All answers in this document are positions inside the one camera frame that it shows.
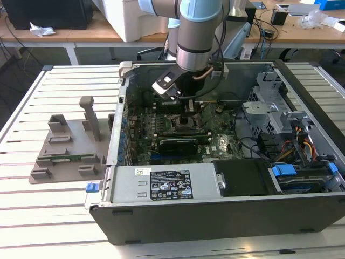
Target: plastic bag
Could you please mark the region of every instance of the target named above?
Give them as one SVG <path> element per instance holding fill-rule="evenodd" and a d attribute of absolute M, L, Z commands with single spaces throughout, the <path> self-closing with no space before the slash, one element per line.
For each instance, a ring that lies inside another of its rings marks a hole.
<path fill-rule="evenodd" d="M 319 9 L 311 11 L 308 16 L 303 15 L 298 19 L 298 25 L 303 29 L 322 28 L 321 22 L 327 17 Z"/>
<path fill-rule="evenodd" d="M 54 31 L 53 28 L 51 27 L 46 27 L 46 28 L 43 28 L 43 27 L 38 27 L 32 23 L 30 23 L 31 25 L 31 33 L 38 36 L 38 37 L 43 37 L 43 36 L 46 36 L 46 35 L 51 35 L 51 34 L 55 34 L 56 32 Z"/>

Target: blue object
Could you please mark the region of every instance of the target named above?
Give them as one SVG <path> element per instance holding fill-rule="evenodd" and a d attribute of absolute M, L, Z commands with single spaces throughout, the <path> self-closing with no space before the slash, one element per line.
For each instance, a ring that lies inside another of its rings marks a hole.
<path fill-rule="evenodd" d="M 252 2 L 252 4 L 257 8 L 261 10 L 267 9 L 265 4 L 263 2 Z"/>
<path fill-rule="evenodd" d="M 99 183 L 88 183 L 86 186 L 87 193 L 98 193 L 99 192 Z"/>
<path fill-rule="evenodd" d="M 223 55 L 224 58 L 234 59 L 238 56 L 240 52 L 243 42 L 250 31 L 250 24 L 246 23 L 243 25 L 242 29 L 236 34 L 236 36 L 232 39 L 228 47 L 226 47 Z"/>
<path fill-rule="evenodd" d="M 336 175 L 336 173 L 339 171 L 334 163 L 329 163 L 328 167 L 332 171 L 333 175 Z"/>
<path fill-rule="evenodd" d="M 173 29 L 179 27 L 181 24 L 180 20 L 169 18 L 168 28 Z"/>
<path fill-rule="evenodd" d="M 182 0 L 181 15 L 192 22 L 206 22 L 215 18 L 222 10 L 222 0 Z"/>
<path fill-rule="evenodd" d="M 321 10 L 345 9 L 345 0 L 315 0 L 314 4 L 320 4 Z"/>
<path fill-rule="evenodd" d="M 263 41 L 263 50 L 261 51 L 261 59 L 264 59 L 264 53 L 265 53 L 266 38 L 265 38 L 265 31 L 264 30 L 263 30 L 263 36 L 264 36 L 264 41 Z"/>
<path fill-rule="evenodd" d="M 297 175 L 293 165 L 276 165 L 272 168 L 272 171 L 275 176 Z"/>
<path fill-rule="evenodd" d="M 155 9 L 153 8 L 152 0 L 139 0 L 138 3 L 141 10 L 151 15 L 156 15 Z"/>

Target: white paper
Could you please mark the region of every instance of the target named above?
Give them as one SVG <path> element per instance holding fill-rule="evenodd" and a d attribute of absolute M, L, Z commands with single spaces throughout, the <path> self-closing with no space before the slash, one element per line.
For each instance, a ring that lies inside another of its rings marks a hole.
<path fill-rule="evenodd" d="M 315 0 L 301 0 L 300 3 L 301 4 L 314 4 Z"/>
<path fill-rule="evenodd" d="M 339 21 L 340 21 L 340 19 L 338 19 L 338 18 L 328 16 L 322 20 L 321 24 L 323 24 L 325 26 L 333 27 L 334 24 L 336 24 Z"/>
<path fill-rule="evenodd" d="M 30 23 L 30 25 L 31 25 L 31 29 L 30 29 L 31 33 L 41 38 L 43 36 L 56 33 L 52 27 L 43 28 L 43 27 L 38 27 L 36 25 L 33 25 L 32 23 Z"/>

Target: orange wire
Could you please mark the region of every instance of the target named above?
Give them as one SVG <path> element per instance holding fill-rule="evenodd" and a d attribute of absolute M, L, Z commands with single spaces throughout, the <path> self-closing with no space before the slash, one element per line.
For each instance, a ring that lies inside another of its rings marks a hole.
<path fill-rule="evenodd" d="M 285 141 L 285 143 L 284 143 L 284 144 L 282 145 L 282 147 L 281 147 L 281 153 L 284 152 L 284 147 L 285 147 L 285 145 L 286 145 L 287 143 L 291 143 L 291 141 L 289 141 L 289 140 Z"/>

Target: warning label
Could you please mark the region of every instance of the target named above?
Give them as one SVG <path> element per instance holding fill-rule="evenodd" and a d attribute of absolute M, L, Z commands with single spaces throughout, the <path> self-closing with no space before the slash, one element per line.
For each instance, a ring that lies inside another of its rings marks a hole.
<path fill-rule="evenodd" d="M 153 201 L 193 198 L 188 170 L 151 172 L 150 185 Z"/>

